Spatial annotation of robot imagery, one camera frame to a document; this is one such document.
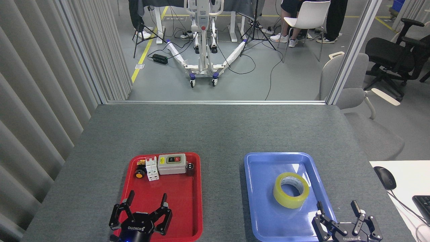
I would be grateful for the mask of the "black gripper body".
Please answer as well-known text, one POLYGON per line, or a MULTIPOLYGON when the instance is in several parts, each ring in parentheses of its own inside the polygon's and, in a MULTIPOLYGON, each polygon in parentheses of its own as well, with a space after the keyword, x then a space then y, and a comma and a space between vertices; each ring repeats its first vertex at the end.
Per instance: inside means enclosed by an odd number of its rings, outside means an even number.
POLYGON ((369 236, 362 230, 355 230, 355 224, 340 224, 341 230, 347 231, 347 235, 343 235, 336 229, 332 229, 332 239, 334 242, 368 242, 369 236))
POLYGON ((155 232, 158 215, 155 212, 132 214, 134 219, 127 218, 122 223, 115 223, 114 229, 121 229, 120 242, 149 242, 155 232))

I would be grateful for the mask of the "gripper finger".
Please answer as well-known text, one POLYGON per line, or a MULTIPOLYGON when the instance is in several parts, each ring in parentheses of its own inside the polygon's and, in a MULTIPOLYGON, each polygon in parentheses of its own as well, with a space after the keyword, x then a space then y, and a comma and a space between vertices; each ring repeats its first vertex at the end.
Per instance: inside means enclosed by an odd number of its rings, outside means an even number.
POLYGON ((111 228, 111 230, 117 230, 120 228, 119 216, 123 211, 126 212, 128 216, 127 218, 131 219, 131 222, 135 221, 134 215, 130 210, 130 206, 132 204, 134 196, 135 192, 134 190, 131 190, 127 199, 124 199, 123 202, 121 202, 120 204, 114 205, 112 215, 109 220, 109 227, 111 228))
POLYGON ((161 235, 166 235, 172 215, 172 210, 169 208, 167 203, 167 193, 164 193, 160 203, 160 207, 150 214, 151 221, 155 227, 154 231, 161 235), (163 221, 156 225, 155 223, 162 217, 163 221))
POLYGON ((381 234, 381 231, 379 229, 379 226, 377 224, 376 218, 372 215, 367 215, 365 211, 361 210, 356 202, 356 200, 353 200, 351 202, 351 208, 357 217, 357 221, 355 223, 355 226, 352 230, 352 235, 355 237, 358 237, 359 232, 361 231, 361 227, 365 223, 370 231, 370 234, 368 235, 367 240, 368 241, 381 241, 383 239, 383 236, 381 234))
POLYGON ((334 241, 335 232, 340 236, 347 236, 348 232, 339 223, 325 215, 324 207, 321 201, 316 204, 318 210, 312 220, 313 228, 316 232, 318 241, 334 241))

